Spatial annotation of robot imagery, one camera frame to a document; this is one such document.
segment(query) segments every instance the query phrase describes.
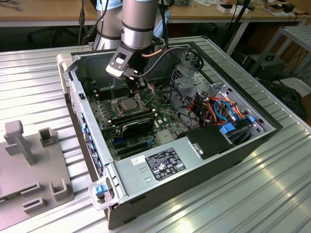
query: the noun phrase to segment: wooden desk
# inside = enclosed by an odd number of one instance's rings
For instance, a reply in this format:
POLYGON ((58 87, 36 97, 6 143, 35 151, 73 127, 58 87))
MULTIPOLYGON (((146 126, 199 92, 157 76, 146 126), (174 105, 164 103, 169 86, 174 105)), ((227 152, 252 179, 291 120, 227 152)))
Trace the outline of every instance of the wooden desk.
MULTIPOLYGON (((0 6, 0 27, 79 25, 81 0, 18 0, 23 11, 0 6)), ((86 25, 94 25, 97 13, 85 0, 86 25)))
MULTIPOLYGON (((236 45, 238 44, 240 38, 242 37, 245 29, 250 22, 298 22, 298 26, 303 26, 305 22, 311 18, 308 15, 298 15, 295 17, 291 16, 281 16, 275 17, 272 14, 264 11, 262 8, 264 5, 254 4, 255 10, 249 11, 247 14, 243 15, 240 22, 242 23, 237 30, 236 35, 232 39, 232 42, 227 50, 227 54, 231 55, 234 51, 236 45)), ((182 6, 172 6, 171 17, 169 23, 219 23, 219 22, 230 22, 232 20, 231 13, 222 13, 217 10, 216 5, 211 5, 209 7, 203 6, 199 3, 192 2, 189 7, 182 6)))
MULTIPOLYGON (((33 26, 69 26, 79 24, 81 0, 18 0, 23 11, 0 6, 0 27, 33 27, 33 26)), ((235 37, 230 44, 227 54, 231 55, 248 23, 250 22, 287 22, 298 21, 304 25, 311 16, 299 15, 275 17, 262 9, 263 5, 255 5, 254 11, 248 12, 241 19, 235 37)), ((224 14, 215 5, 205 7, 192 2, 190 7, 172 6, 169 23, 217 23, 230 22, 232 14, 224 14)), ((86 25, 94 25, 97 13, 89 0, 85 0, 86 25)))

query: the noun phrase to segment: blue latch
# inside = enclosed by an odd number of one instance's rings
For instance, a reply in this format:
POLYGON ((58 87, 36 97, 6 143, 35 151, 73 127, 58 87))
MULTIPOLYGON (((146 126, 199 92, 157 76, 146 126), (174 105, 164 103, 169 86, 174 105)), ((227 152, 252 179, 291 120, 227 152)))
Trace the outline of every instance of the blue latch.
POLYGON ((232 123, 228 123, 228 124, 223 125, 221 130, 226 134, 226 133, 229 133, 235 130, 235 127, 233 126, 232 123))
POLYGON ((96 196, 98 198, 101 198, 104 196, 104 193, 108 192, 109 189, 108 189, 108 186, 104 183, 104 184, 96 186, 95 190, 96 190, 96 196))
POLYGON ((249 116, 249 118, 248 118, 249 120, 250 120, 250 122, 252 122, 252 123, 254 123, 255 122, 255 118, 253 117, 253 116, 249 116))

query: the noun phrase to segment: slotted aluminum surface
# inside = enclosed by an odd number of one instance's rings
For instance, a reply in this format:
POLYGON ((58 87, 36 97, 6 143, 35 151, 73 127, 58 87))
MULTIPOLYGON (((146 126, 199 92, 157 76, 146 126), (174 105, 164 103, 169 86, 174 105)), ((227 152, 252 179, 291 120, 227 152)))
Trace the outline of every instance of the slotted aluminum surface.
MULTIPOLYGON (((242 163, 110 232, 311 232, 310 127, 212 42, 193 41, 284 127, 242 163)), ((106 232, 106 218, 87 194, 90 177, 61 91, 55 56, 78 47, 0 54, 0 125, 26 122, 25 132, 57 129, 75 199, 4 232, 106 232)), ((213 80, 219 77, 205 65, 213 80)))
POLYGON ((311 27, 284 27, 282 33, 303 48, 311 51, 311 27))

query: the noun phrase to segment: white box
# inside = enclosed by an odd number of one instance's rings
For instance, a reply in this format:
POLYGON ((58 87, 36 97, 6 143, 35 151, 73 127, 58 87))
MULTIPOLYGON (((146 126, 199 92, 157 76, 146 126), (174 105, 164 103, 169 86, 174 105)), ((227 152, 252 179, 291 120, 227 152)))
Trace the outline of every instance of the white box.
MULTIPOLYGON (((233 6, 232 6, 232 9, 230 10, 230 13, 231 13, 231 14, 234 14, 235 7, 236 7, 236 5, 233 5, 233 6)), ((238 5, 237 10, 236 10, 236 12, 235 12, 235 15, 238 15, 238 14, 240 13, 242 7, 243 7, 243 6, 239 6, 239 5, 238 5)), ((244 14, 247 14, 248 11, 249 11, 249 10, 246 8, 245 11, 244 11, 244 13, 243 13, 243 15, 244 15, 244 14)))
POLYGON ((217 6, 217 10, 223 12, 223 13, 229 13, 230 10, 232 9, 232 6, 231 4, 227 4, 228 6, 231 6, 231 8, 227 9, 227 8, 224 8, 222 5, 218 5, 217 6))

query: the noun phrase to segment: power supply label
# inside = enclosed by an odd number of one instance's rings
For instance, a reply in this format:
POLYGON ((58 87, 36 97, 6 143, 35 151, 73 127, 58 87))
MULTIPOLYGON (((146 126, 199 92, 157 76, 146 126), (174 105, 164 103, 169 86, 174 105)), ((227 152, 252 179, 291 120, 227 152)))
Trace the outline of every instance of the power supply label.
POLYGON ((157 181, 186 169, 174 148, 151 155, 146 158, 146 162, 157 181))

